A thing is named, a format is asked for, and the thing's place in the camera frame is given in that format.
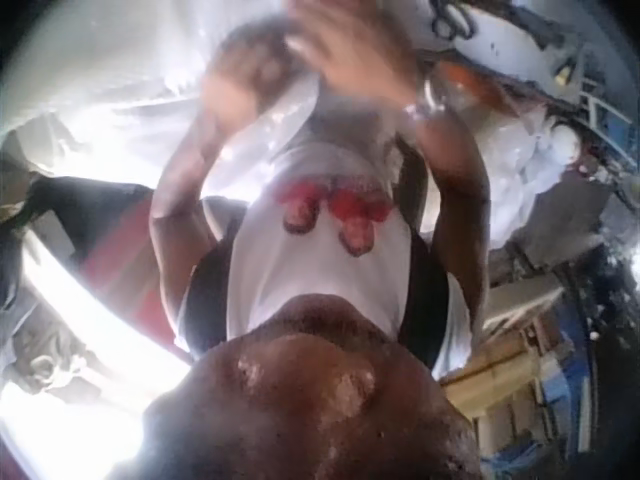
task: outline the black fabric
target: black fabric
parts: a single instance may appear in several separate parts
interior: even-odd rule
[[[237,227],[198,265],[187,292],[182,331],[194,358],[226,341],[227,296]],[[449,314],[447,273],[415,232],[405,316],[398,342],[432,369],[442,348]]]

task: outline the white fabric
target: white fabric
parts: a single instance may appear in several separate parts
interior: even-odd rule
[[[329,144],[298,147],[278,160],[277,181],[315,175],[383,180],[373,165]],[[304,236],[283,228],[284,206],[268,192],[249,209],[234,243],[227,303],[229,340],[258,328],[289,300],[336,295],[351,303],[391,338],[397,338],[409,286],[411,232],[397,209],[375,224],[375,246],[351,256],[338,239],[339,221],[322,203],[316,227]],[[440,379],[461,368],[471,353],[468,311],[449,275],[449,312],[443,347],[432,373]]]

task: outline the person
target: person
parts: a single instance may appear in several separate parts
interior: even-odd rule
[[[481,326],[489,189],[476,145],[453,112],[430,110],[408,42],[376,9],[307,0],[290,15],[284,38],[225,45],[155,193],[164,304],[196,363],[149,407],[118,478],[481,478],[471,425],[437,382]],[[243,220],[213,237],[204,179],[283,88],[288,52],[408,119],[442,192],[430,245],[331,115],[311,118]]]

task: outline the scissors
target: scissors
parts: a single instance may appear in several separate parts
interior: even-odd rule
[[[476,34],[471,16],[455,0],[431,0],[435,20],[431,29],[436,37],[452,42],[457,37],[470,40]]]

